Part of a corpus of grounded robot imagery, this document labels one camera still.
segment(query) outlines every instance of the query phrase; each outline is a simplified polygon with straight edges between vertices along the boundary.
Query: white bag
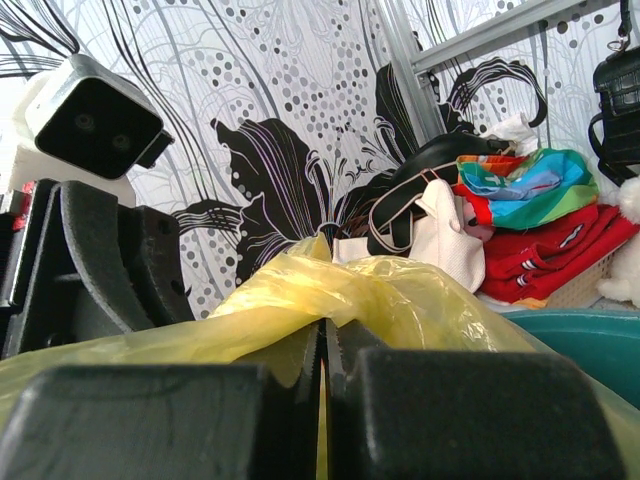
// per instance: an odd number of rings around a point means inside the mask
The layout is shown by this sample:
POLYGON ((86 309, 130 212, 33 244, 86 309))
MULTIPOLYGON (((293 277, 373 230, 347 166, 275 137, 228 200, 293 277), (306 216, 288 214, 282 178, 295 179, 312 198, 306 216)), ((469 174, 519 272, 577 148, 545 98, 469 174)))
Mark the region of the white bag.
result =
MULTIPOLYGON (((485 275, 482 240, 465 233, 460 202, 444 180, 428 183, 421 198, 415 204, 427 216, 413 224, 412 246, 409 258, 435 265, 470 292, 474 293, 485 275)), ((392 235, 382 235, 380 240, 392 243, 392 235)), ((347 263, 370 256, 367 238, 334 240, 333 262, 347 263)))
POLYGON ((515 154, 518 157, 531 155, 539 148, 538 136, 529 126, 524 113, 518 113, 493 125, 480 136, 482 138, 495 138, 514 142, 516 144, 515 154))

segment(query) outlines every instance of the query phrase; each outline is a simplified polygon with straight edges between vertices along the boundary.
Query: plush toy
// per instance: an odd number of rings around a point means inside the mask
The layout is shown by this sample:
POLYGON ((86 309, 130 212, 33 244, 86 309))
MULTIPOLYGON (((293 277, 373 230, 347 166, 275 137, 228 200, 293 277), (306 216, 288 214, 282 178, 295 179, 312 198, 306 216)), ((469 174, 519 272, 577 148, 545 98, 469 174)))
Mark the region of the plush toy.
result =
MULTIPOLYGON (((640 224, 640 177, 624 182, 618 199, 622 215, 630 222, 640 224)), ((601 280, 598 291, 606 298, 631 301, 640 308, 640 234, 616 252, 611 264, 611 278, 601 280)))

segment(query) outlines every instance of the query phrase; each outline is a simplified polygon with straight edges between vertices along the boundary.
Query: camera lens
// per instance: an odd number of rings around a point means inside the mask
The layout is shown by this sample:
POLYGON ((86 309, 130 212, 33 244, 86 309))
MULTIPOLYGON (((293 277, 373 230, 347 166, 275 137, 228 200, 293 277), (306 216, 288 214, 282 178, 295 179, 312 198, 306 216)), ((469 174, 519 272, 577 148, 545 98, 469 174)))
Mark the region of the camera lens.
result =
POLYGON ((113 137, 111 145, 119 152, 126 152, 131 148, 131 140, 126 135, 120 134, 113 137))
POLYGON ((88 113, 81 113, 80 115, 77 115, 74 122, 76 127, 85 133, 91 133, 96 129, 96 121, 88 113))

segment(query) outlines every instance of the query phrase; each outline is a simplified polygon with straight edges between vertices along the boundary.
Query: floral wallpaper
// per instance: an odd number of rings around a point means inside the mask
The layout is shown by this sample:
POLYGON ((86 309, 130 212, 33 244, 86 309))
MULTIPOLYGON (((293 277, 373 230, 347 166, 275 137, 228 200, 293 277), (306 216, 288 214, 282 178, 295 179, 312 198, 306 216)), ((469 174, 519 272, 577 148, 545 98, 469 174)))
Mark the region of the floral wallpaper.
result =
MULTIPOLYGON (((428 48, 520 0, 398 1, 428 48)), ((481 132, 523 111, 542 145, 592 157, 591 75, 616 36, 612 3, 585 1, 434 71, 447 127, 481 132)), ((366 211, 418 147, 374 0, 4 0, 0 39, 0 132, 26 79, 75 52, 149 96, 176 142, 129 178, 140 204, 179 221, 196 318, 279 251, 366 211)))
POLYGON ((0 38, 3 92, 82 52, 156 106, 176 142, 129 178, 180 223, 196 318, 417 147, 370 0, 6 0, 0 38))
MULTIPOLYGON (((400 0, 424 48, 444 42, 526 0, 400 0)), ((638 44, 639 2, 632 46, 638 44)), ((541 146, 571 148, 589 160, 603 199, 615 188, 597 171, 587 127, 598 112, 593 72, 611 52, 620 24, 617 0, 586 0, 512 32, 504 40, 446 62, 432 72, 449 129, 482 132, 518 112, 527 115, 541 146)))

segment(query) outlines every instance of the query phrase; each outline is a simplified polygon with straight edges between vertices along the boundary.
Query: plastic sheet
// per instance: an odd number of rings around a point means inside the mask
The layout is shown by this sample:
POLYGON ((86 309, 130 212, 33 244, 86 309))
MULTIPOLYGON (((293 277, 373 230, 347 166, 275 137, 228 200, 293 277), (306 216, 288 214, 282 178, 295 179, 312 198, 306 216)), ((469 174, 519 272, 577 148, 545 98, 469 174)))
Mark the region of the plastic sheet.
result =
MULTIPOLYGON (((30 378, 63 364, 231 362, 323 318, 359 319, 392 347, 549 351, 435 267, 396 257, 330 263, 324 237, 274 258, 199 322, 26 353, 0 362, 0 423, 30 378)), ((640 480, 640 412, 594 380, 629 478, 640 480)))

